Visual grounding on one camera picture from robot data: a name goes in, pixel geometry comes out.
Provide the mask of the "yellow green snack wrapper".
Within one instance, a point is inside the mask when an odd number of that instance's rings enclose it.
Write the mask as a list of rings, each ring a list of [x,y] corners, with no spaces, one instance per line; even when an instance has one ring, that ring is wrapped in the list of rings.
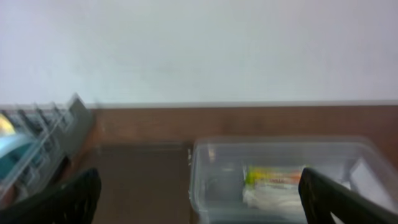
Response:
[[[249,166],[245,170],[244,182],[246,185],[276,184],[297,185],[302,176],[304,167],[263,167]]]

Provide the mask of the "white napkin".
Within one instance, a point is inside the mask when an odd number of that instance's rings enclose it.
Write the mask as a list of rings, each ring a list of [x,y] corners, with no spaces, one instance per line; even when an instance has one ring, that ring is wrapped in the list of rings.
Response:
[[[243,202],[249,207],[284,213],[302,212],[298,185],[257,184],[243,188]]]

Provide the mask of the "light blue bowl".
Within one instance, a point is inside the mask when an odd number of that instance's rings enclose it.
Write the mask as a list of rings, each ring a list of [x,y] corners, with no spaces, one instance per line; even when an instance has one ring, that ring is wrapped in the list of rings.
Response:
[[[1,180],[8,176],[13,167],[36,142],[36,138],[26,134],[1,136]]]

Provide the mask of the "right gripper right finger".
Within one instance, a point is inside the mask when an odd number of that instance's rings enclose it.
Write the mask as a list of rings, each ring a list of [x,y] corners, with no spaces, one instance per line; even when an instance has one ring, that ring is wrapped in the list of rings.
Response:
[[[309,167],[302,171],[298,192],[308,223],[334,223],[334,216],[343,223],[397,223],[395,213]]]

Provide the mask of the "yellow round plate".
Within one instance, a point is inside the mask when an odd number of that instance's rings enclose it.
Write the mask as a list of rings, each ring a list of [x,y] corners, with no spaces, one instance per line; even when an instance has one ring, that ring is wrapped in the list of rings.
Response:
[[[7,119],[3,114],[1,114],[0,115],[0,135],[7,136],[7,135],[13,135],[15,133],[16,133],[16,131],[14,129],[14,126],[10,122],[10,120]]]

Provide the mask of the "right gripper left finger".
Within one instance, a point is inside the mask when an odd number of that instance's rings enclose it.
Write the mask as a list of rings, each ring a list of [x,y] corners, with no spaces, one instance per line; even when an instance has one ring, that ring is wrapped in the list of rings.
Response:
[[[101,194],[101,177],[90,168],[1,210],[7,223],[92,223]]]

